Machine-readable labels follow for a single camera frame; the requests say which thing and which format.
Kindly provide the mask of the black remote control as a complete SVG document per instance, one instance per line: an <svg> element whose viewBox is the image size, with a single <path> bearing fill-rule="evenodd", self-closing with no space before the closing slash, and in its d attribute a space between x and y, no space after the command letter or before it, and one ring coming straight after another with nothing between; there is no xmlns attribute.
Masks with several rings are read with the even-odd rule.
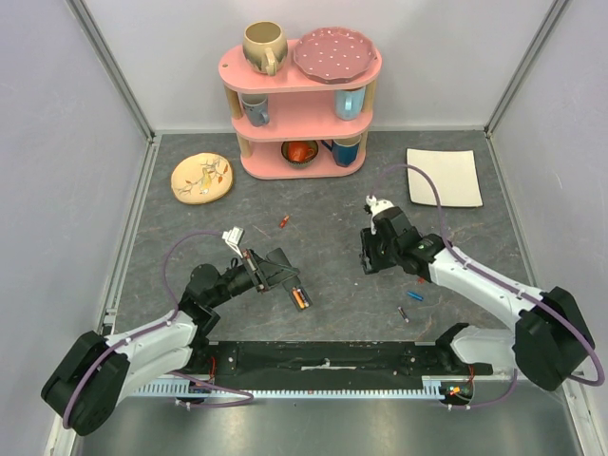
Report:
<svg viewBox="0 0 608 456"><path fill-rule="evenodd" d="M295 302L293 289L303 288L305 290L305 288L299 278L299 270L291 264L285 252L281 248L276 248L268 253L266 257L270 260L270 271L268 274L270 286L272 288L275 286L281 286L288 293L294 306L299 312L308 310L312 306L311 300L311 306L306 307L305 309L300 309Z"/></svg>

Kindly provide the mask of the black orange AAA battery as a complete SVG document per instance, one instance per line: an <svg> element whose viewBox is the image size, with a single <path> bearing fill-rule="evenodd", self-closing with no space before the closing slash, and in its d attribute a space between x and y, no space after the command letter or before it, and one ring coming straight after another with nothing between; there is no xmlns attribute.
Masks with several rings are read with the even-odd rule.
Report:
<svg viewBox="0 0 608 456"><path fill-rule="evenodd" d="M303 288L300 288L299 293L301 295L301 298L304 302L305 307L310 307L311 306L310 299L309 299L308 295L306 294L305 290Z"/></svg>

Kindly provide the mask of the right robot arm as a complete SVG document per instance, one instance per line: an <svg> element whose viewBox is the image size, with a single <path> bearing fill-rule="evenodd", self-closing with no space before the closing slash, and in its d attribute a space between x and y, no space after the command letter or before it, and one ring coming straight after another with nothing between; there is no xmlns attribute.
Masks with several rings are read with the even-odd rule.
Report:
<svg viewBox="0 0 608 456"><path fill-rule="evenodd" d="M361 232L366 274L400 267L405 273L462 295L502 321L500 331L466 326L435 350L437 367L449 374L467 364L507 365L543 390L553 391L595 349L572 294L521 284L466 256L440 236L423 236L386 199L368 199L370 227Z"/></svg>

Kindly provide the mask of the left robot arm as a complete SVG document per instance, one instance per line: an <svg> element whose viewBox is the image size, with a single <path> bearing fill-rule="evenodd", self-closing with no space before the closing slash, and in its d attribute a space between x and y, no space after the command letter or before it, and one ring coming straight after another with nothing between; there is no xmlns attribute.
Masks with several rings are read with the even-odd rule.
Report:
<svg viewBox="0 0 608 456"><path fill-rule="evenodd" d="M197 266L177 308L142 327L103 337L89 331L73 343L41 390L42 400L79 435L99 428L132 391L170 371L198 373L208 363L207 334L219 321L215 308L250 289L278 284L281 249L266 256L247 250L224 273Z"/></svg>

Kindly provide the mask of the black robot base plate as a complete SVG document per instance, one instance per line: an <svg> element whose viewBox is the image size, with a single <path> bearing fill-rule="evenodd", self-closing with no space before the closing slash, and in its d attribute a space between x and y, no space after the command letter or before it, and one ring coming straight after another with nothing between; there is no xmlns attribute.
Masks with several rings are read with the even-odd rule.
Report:
<svg viewBox="0 0 608 456"><path fill-rule="evenodd" d="M236 390L373 390L419 388L424 376L489 376L493 368L468 365L446 344L222 341L194 351L180 371L212 371Z"/></svg>

